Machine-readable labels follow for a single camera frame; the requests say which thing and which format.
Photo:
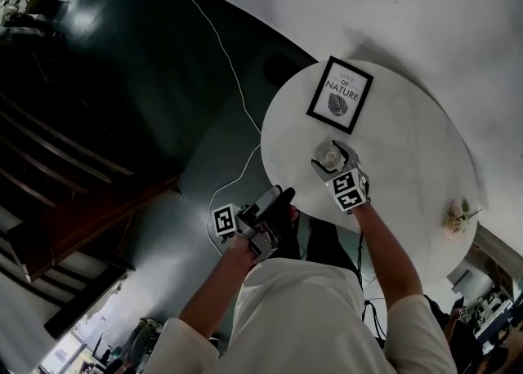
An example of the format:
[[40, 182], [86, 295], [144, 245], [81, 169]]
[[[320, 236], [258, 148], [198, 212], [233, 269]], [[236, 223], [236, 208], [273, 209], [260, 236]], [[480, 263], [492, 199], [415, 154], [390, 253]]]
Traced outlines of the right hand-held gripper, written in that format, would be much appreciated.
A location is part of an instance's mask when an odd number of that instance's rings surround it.
[[311, 160], [311, 166], [322, 181], [326, 182], [326, 189], [340, 210], [350, 212], [353, 208], [368, 202], [368, 177], [360, 169], [359, 157], [352, 147], [340, 140], [333, 140], [332, 144], [341, 155], [340, 170], [328, 169], [315, 159]]

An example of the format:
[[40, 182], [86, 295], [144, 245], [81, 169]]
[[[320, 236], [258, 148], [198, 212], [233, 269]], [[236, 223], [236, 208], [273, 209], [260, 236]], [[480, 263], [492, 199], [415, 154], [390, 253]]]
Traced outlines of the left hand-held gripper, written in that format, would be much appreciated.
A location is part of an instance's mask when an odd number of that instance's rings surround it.
[[230, 203], [212, 210], [214, 235], [226, 241], [238, 234], [248, 240], [250, 249], [261, 262], [281, 246], [293, 229], [290, 206], [294, 188], [270, 187], [257, 200], [237, 207]]

